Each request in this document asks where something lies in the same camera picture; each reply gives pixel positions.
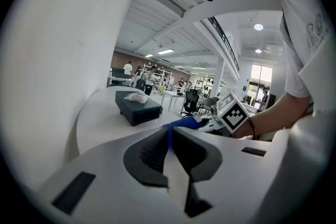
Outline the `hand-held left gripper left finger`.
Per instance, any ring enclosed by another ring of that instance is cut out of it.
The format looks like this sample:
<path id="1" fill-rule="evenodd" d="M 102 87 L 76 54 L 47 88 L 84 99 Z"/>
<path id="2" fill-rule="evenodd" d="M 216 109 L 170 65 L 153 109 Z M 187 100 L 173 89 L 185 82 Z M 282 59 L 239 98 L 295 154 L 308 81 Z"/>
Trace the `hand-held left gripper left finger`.
<path id="1" fill-rule="evenodd" d="M 86 151 L 39 190 L 55 224 L 170 224 L 167 178 L 158 171 L 165 128 Z"/>

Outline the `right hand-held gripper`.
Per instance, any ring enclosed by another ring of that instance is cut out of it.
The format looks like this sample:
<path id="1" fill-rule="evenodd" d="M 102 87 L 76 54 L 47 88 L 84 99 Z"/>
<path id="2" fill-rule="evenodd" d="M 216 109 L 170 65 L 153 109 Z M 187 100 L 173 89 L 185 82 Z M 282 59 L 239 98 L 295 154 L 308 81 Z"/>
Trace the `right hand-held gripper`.
<path id="1" fill-rule="evenodd" d="M 212 97 L 211 115 L 195 115 L 197 130 L 219 131 L 222 136 L 233 136 L 248 119 L 249 114 L 238 98 L 229 93 L 224 97 Z"/>

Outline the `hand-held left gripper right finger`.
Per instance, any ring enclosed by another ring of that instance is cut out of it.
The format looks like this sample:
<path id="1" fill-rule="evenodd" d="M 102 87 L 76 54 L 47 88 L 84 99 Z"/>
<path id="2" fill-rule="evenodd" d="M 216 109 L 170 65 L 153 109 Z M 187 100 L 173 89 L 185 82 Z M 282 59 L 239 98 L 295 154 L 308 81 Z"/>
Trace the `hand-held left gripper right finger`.
<path id="1" fill-rule="evenodd" d="M 265 142 L 175 127 L 172 140 L 191 180 L 190 213 L 174 224 L 271 224 L 264 201 L 288 149 L 287 130 Z"/>

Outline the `blue cloth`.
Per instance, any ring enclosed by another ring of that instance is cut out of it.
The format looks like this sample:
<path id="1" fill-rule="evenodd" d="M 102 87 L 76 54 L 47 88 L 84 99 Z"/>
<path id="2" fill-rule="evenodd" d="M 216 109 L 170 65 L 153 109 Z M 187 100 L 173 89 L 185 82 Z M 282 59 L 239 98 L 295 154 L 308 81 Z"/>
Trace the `blue cloth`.
<path id="1" fill-rule="evenodd" d="M 171 123 L 164 124 L 162 127 L 167 128 L 169 150 L 173 150 L 173 128 L 174 127 L 186 127 L 192 130 L 196 130 L 203 126 L 204 126 L 204 123 L 199 115 L 187 116 L 179 120 L 173 121 Z"/>

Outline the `person's right forearm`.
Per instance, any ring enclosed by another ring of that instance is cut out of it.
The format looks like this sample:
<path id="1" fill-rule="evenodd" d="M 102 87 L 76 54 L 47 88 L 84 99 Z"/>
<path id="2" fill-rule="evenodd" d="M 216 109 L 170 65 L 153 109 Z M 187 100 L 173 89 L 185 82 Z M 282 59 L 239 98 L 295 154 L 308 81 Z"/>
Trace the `person's right forearm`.
<path id="1" fill-rule="evenodd" d="M 233 137 L 261 136 L 285 127 L 291 127 L 304 115 L 310 101 L 310 96 L 298 98 L 285 93 L 272 107 L 251 116 L 234 132 Z"/>

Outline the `black office chair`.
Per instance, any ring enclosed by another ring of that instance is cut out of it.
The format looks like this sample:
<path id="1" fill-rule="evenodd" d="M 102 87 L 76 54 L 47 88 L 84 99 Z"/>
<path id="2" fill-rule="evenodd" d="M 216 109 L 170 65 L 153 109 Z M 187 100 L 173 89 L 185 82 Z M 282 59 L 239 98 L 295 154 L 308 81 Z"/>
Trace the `black office chair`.
<path id="1" fill-rule="evenodd" d="M 183 117 L 195 115 L 198 112 L 198 100 L 199 95 L 197 90 L 190 89 L 185 93 L 185 101 L 181 112 L 184 115 Z"/>

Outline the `white desk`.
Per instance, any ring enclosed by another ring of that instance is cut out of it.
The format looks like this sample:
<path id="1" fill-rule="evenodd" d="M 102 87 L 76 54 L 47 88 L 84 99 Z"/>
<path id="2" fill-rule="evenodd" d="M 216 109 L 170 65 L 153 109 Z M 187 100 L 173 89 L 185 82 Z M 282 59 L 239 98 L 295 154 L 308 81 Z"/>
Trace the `white desk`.
<path id="1" fill-rule="evenodd" d="M 163 106 L 163 102 L 164 102 L 165 98 L 169 99 L 169 104 L 168 104 L 167 110 L 170 112 L 170 110 L 172 108 L 172 103 L 174 102 L 174 106 L 173 107 L 175 107 L 177 99 L 182 99 L 183 102 L 185 102 L 185 100 L 186 100 L 186 94 L 183 93 L 183 92 L 175 92 L 175 91 L 167 91 L 167 90 L 165 90 L 163 92 L 163 95 L 162 95 L 161 106 Z"/>

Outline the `dark teal box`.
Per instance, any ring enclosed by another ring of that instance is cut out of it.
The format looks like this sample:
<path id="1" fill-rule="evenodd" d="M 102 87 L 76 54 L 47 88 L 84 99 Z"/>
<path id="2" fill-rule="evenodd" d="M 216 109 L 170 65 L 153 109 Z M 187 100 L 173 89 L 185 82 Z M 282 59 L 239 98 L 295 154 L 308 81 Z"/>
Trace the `dark teal box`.
<path id="1" fill-rule="evenodd" d="M 148 99 L 145 104 L 126 99 L 131 91 L 116 91 L 115 103 L 117 104 L 120 114 L 124 115 L 131 126 L 156 120 L 162 114 L 162 106 L 152 99 Z"/>

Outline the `glass entrance door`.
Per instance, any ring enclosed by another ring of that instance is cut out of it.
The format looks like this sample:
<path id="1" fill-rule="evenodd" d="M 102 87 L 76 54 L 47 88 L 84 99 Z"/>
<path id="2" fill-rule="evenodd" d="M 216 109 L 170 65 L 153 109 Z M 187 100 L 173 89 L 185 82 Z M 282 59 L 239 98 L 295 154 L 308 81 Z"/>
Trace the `glass entrance door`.
<path id="1" fill-rule="evenodd" d="M 251 96 L 251 102 L 262 100 L 265 95 L 263 90 L 270 90 L 271 80 L 271 67 L 252 64 L 248 87 L 248 95 Z"/>

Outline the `clear plastic packet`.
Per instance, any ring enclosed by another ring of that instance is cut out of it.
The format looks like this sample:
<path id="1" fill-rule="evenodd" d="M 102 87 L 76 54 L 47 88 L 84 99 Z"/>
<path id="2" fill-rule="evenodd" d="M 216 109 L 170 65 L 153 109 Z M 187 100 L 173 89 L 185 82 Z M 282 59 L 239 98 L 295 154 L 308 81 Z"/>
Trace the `clear plastic packet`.
<path id="1" fill-rule="evenodd" d="M 146 104 L 149 96 L 146 94 L 142 94 L 140 92 L 131 92 L 126 97 L 124 97 L 125 100 L 136 102 L 139 104 Z"/>

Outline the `black balcony railing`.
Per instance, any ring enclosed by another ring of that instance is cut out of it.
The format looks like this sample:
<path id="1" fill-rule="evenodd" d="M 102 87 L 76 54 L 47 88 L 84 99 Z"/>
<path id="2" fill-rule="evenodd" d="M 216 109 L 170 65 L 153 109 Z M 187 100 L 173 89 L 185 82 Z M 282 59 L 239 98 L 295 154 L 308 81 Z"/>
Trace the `black balcony railing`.
<path id="1" fill-rule="evenodd" d="M 229 54 L 234 62 L 234 65 L 237 69 L 237 71 L 240 70 L 239 68 L 239 65 L 238 65 L 238 62 L 237 62 L 237 59 L 236 59 L 236 56 L 234 54 L 234 51 L 231 47 L 231 44 L 225 34 L 225 32 L 223 31 L 222 27 L 220 26 L 219 22 L 217 21 L 217 19 L 215 17 L 210 17 L 208 18 L 209 22 L 212 24 L 212 26 L 215 28 L 215 30 L 217 31 L 217 33 L 219 34 L 220 38 L 222 39 L 224 45 L 226 46 L 226 48 L 228 49 L 229 51 Z"/>

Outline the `person's white printed t-shirt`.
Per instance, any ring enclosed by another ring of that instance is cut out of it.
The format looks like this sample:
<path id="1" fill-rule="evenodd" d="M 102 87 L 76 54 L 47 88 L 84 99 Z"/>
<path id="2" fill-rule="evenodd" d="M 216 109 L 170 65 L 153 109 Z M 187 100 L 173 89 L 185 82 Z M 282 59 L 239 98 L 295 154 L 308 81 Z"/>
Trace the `person's white printed t-shirt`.
<path id="1" fill-rule="evenodd" d="M 329 36 L 336 37 L 330 16 L 321 0 L 281 0 L 280 32 L 287 69 L 285 92 L 296 98 L 310 95 L 299 72 Z"/>

